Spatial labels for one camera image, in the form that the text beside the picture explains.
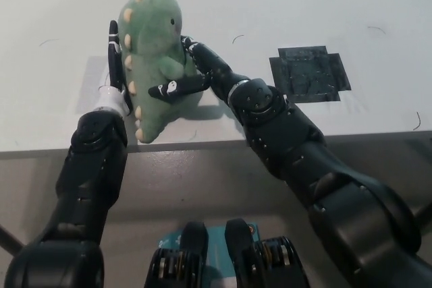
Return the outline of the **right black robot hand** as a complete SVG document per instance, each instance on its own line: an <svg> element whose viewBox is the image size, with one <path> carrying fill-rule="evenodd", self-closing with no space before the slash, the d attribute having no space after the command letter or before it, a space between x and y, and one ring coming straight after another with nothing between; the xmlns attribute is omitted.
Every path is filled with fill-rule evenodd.
<svg viewBox="0 0 432 288"><path fill-rule="evenodd" d="M246 76L235 74L207 45L189 36L182 36L181 42L185 53L192 58L199 73L153 86L148 90L151 97L171 104L184 96L212 88L219 99L228 103L234 90L250 81Z"/></svg>

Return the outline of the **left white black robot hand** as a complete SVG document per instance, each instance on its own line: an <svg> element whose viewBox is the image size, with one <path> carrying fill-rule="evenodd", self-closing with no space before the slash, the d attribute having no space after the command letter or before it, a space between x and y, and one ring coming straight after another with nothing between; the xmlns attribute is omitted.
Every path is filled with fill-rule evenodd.
<svg viewBox="0 0 432 288"><path fill-rule="evenodd" d="M124 119L131 113L132 101L126 89L121 49L117 22L111 20L107 47L108 84L99 87L96 109L114 111Z"/></svg>

